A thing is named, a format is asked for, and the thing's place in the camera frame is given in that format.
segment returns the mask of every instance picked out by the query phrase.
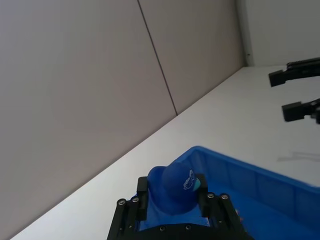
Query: white wall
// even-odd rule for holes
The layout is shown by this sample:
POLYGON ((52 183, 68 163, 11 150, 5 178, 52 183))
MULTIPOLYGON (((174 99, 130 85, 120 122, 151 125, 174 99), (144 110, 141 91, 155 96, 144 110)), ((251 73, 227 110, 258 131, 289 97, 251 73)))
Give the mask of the white wall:
POLYGON ((177 112, 244 65, 235 0, 140 0, 177 112))
POLYGON ((319 0, 238 0, 251 66, 320 57, 319 0))
POLYGON ((174 116, 136 1, 1 0, 0 240, 174 116))

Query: blue storage tray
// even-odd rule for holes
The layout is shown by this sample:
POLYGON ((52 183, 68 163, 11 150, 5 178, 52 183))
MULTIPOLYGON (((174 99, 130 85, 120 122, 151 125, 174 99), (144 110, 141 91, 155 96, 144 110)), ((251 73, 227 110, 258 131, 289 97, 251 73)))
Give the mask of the blue storage tray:
MULTIPOLYGON (((208 190, 228 193, 255 240, 320 240, 320 188, 195 146, 175 162, 204 174, 208 190)), ((199 207, 182 215, 159 211, 149 198, 147 220, 140 231, 164 224, 192 223, 208 226, 199 207)))

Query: baseball cap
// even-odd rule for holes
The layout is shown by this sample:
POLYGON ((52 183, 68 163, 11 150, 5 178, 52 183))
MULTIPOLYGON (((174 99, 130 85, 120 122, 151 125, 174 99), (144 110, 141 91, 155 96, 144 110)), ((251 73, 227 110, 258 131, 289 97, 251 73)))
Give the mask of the baseball cap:
POLYGON ((152 201, 166 214, 186 213, 198 203, 200 180, 193 169, 184 163, 156 166, 149 172, 147 180, 152 201))

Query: white tabletop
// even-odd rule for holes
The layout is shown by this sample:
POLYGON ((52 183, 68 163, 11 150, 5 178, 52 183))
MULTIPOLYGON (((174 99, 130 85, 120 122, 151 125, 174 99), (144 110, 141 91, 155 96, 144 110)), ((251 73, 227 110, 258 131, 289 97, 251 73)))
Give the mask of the white tabletop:
POLYGON ((270 87, 281 67, 245 67, 101 172, 13 240, 105 240, 116 201, 192 146, 320 186, 320 125, 286 123, 281 106, 320 98, 320 77, 270 87))

